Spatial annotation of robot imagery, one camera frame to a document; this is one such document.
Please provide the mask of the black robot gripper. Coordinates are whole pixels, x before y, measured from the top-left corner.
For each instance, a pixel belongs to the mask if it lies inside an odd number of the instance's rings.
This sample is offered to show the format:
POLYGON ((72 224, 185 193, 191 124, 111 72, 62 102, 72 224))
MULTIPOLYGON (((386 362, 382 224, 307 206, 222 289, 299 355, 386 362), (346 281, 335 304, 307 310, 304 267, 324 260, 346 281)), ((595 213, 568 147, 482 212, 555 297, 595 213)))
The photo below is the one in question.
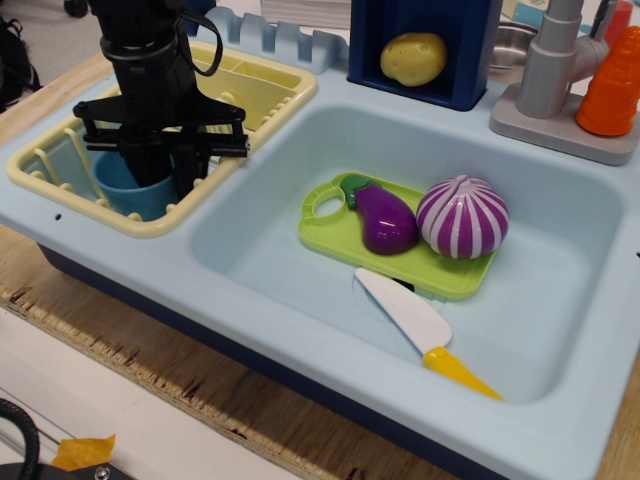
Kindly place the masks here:
POLYGON ((153 186, 173 171, 183 199, 206 177, 211 155, 248 155, 244 110, 207 97, 197 85, 197 75, 213 75, 220 54, 202 71, 187 44, 102 48, 120 94, 82 101, 73 114, 85 125, 88 148, 121 151, 138 187, 153 186))

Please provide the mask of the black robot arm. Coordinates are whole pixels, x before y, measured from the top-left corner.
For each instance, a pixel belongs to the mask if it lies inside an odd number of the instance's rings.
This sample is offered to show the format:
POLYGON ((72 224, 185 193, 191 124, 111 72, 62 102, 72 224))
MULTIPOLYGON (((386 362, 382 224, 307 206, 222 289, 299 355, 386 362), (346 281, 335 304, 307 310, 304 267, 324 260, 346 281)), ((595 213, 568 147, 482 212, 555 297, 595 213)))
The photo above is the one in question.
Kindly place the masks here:
POLYGON ((184 23, 216 33, 211 20, 182 1, 92 1, 89 7, 120 93, 74 107, 88 149, 119 153, 141 187, 171 177, 180 198, 206 176, 211 157, 248 154, 245 111, 207 97, 197 85, 198 76, 218 70, 223 45, 201 69, 184 23))

